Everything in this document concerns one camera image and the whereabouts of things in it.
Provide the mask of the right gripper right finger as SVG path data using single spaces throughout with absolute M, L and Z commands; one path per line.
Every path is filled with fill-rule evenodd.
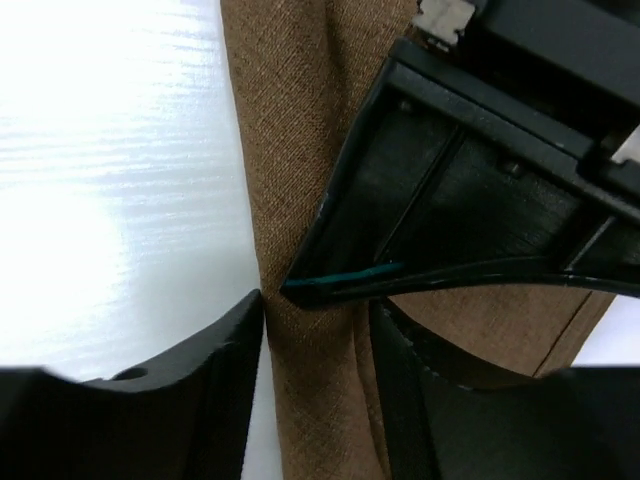
M 635 479 L 639 371 L 531 378 L 482 360 L 387 299 L 369 325 L 396 479 Z

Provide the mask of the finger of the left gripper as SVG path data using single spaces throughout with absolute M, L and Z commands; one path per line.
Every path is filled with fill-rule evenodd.
M 388 59 L 339 152 L 320 209 L 289 267 L 282 294 L 302 308 L 397 275 L 384 251 L 456 125 L 393 85 L 406 67 Z

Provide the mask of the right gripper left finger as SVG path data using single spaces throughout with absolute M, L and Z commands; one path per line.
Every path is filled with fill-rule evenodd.
M 252 291 L 219 320 L 110 379 L 1 372 L 5 479 L 237 479 L 263 334 Z

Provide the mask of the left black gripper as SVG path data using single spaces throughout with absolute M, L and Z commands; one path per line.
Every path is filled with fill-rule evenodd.
M 639 5 L 469 1 L 455 47 L 420 30 L 395 86 L 456 134 L 384 251 L 395 276 L 337 300 L 486 284 L 639 292 Z

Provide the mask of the brown cloth napkin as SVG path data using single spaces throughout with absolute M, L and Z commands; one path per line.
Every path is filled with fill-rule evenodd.
M 287 479 L 391 475 L 366 308 L 304 312 L 279 287 L 347 128 L 416 9 L 413 1 L 221 5 Z M 539 376 L 572 363 L 612 300 L 583 289 L 491 286 L 395 303 L 472 354 Z

